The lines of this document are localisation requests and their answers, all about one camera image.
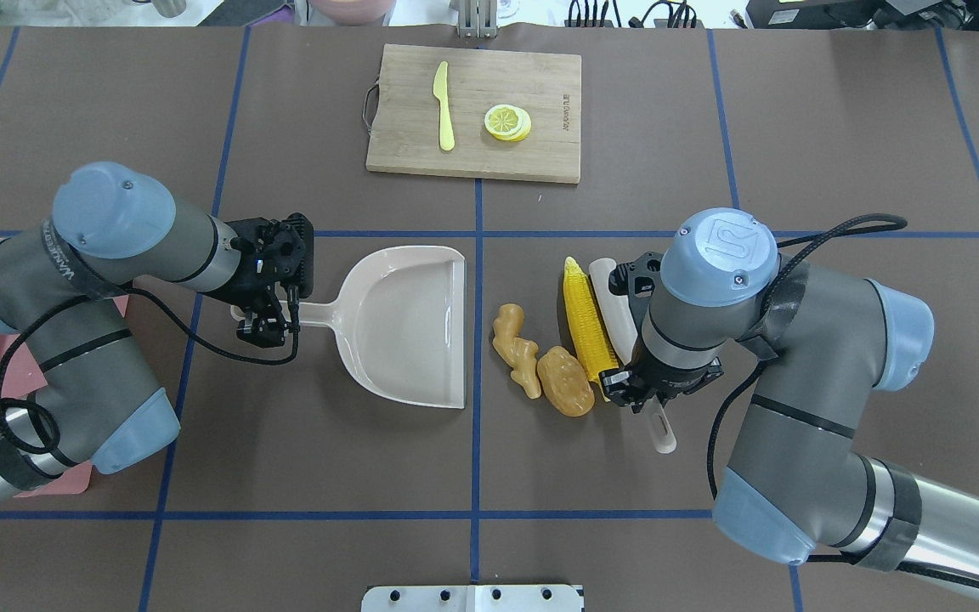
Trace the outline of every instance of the corn cob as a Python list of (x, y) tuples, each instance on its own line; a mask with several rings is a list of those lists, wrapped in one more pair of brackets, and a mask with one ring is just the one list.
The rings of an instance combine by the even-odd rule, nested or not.
[(614, 356), (603, 319), (599, 317), (591, 282), (572, 257), (564, 260), (561, 294), (564, 295), (564, 313), (569, 322), (569, 336), (576, 348), (576, 359), (584, 366), (587, 379), (598, 383), (599, 372), (617, 368), (618, 358)]

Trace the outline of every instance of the ginger root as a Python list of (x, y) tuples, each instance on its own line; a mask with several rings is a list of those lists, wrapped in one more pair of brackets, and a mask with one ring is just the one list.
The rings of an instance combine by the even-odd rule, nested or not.
[(595, 405), (595, 393), (587, 383), (584, 367), (560, 346), (549, 349), (537, 365), (546, 398), (559, 413), (584, 416)]
[(523, 309), (516, 303), (505, 303), (493, 320), (493, 348), (512, 368), (512, 380), (523, 388), (529, 399), (543, 394), (535, 373), (535, 356), (539, 345), (518, 336), (523, 326)]

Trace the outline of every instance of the lemon slice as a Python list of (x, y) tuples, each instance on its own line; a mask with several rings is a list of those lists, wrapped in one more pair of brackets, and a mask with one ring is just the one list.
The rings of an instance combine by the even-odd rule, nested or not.
[(513, 105), (495, 105), (486, 111), (484, 120), (486, 132), (493, 134), (494, 139), (509, 140), (520, 133), (523, 128), (521, 117), (527, 115), (524, 109)]
[(519, 132), (516, 132), (516, 135), (505, 139), (509, 143), (519, 143), (520, 140), (526, 139), (531, 134), (531, 116), (524, 109), (516, 107), (516, 110), (520, 113), (520, 129)]

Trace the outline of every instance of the cutting board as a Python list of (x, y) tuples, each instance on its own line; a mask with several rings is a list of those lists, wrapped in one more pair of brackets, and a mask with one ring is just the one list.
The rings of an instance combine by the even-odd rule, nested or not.
[[(448, 62), (448, 107), (456, 147), (439, 147), (433, 77)], [(380, 104), (365, 167), (377, 172), (508, 181), (580, 182), (580, 56), (385, 45)], [(483, 127), (493, 105), (531, 116), (519, 143)]]

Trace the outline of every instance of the brown table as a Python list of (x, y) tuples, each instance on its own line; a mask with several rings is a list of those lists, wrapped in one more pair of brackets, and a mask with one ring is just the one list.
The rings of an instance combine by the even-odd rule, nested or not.
[[(0, 30), (0, 235), (113, 159), (223, 219), (308, 214), (316, 301), (377, 248), (458, 248), (474, 347), (469, 406), (436, 411), (362, 390), (325, 331), (262, 368), (186, 349), (132, 303), (183, 432), (85, 495), (1, 505), (0, 609), (339, 611), (369, 585), (471, 578), (582, 584), (591, 612), (976, 608), (907, 576), (789, 570), (716, 530), (705, 443), (750, 371), (741, 349), (727, 380), (671, 404), (679, 450), (658, 456), (617, 408), (570, 421), (526, 400), (489, 334), (517, 302), (526, 337), (568, 345), (564, 256), (663, 251), (699, 209), (741, 206), (781, 235), (904, 214), (900, 235), (812, 256), (936, 314), (920, 378), (873, 397), (856, 449), (979, 496), (979, 34), (504, 28), (485, 46), (583, 55), (578, 186), (366, 172), (360, 101), (384, 43), (474, 45), (445, 26)], [(235, 345), (225, 306), (144, 286)]]

